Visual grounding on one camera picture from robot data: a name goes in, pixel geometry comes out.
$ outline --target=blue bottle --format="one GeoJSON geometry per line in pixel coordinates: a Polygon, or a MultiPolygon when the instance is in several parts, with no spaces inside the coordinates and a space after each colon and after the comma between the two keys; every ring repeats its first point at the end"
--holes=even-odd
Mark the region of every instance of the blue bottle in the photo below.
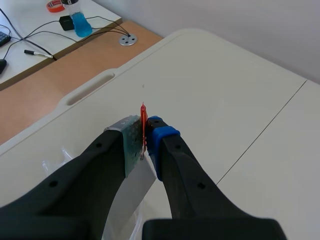
{"type": "Polygon", "coordinates": [[[81,11],[79,0],[62,0],[62,3],[69,11],[75,33],[81,38],[89,36],[92,33],[92,27],[81,11]]]}

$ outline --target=blue gripper pad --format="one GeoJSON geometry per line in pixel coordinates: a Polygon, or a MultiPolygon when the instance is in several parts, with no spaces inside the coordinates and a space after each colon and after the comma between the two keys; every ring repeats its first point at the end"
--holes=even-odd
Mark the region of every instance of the blue gripper pad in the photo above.
{"type": "Polygon", "coordinates": [[[142,124],[141,118],[138,115],[128,116],[116,122],[107,130],[116,130],[122,132],[123,135],[123,150],[124,150],[124,171],[127,178],[129,173],[134,169],[137,162],[140,160],[142,153],[142,124]]]}

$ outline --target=marker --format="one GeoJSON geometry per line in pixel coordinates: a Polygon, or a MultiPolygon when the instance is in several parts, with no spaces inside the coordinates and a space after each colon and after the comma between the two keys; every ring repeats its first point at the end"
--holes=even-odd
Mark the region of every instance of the marker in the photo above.
{"type": "Polygon", "coordinates": [[[29,55],[35,55],[35,56],[39,56],[39,57],[44,57],[44,58],[48,58],[48,59],[53,59],[54,56],[52,55],[48,55],[48,54],[43,54],[40,52],[34,52],[34,51],[30,51],[30,50],[24,50],[25,54],[29,54],[29,55]]]}

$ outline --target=power adapter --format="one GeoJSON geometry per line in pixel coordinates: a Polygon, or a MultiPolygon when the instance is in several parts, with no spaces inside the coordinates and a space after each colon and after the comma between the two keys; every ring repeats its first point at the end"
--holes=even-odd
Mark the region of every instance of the power adapter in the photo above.
{"type": "Polygon", "coordinates": [[[64,31],[70,31],[75,29],[74,22],[72,21],[72,18],[69,15],[60,17],[59,23],[64,31]]]}

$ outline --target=red object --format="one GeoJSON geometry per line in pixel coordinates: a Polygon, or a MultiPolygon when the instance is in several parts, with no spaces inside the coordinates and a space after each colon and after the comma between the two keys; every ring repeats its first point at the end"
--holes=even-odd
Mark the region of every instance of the red object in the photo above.
{"type": "Polygon", "coordinates": [[[53,0],[50,1],[46,8],[49,10],[50,13],[58,13],[65,10],[64,5],[62,4],[61,0],[53,0]]]}
{"type": "Polygon", "coordinates": [[[146,142],[146,124],[147,124],[147,108],[142,103],[142,106],[140,108],[140,114],[141,114],[141,125],[142,125],[142,153],[141,153],[141,159],[143,159],[144,153],[147,149],[147,142],[146,142]]]}

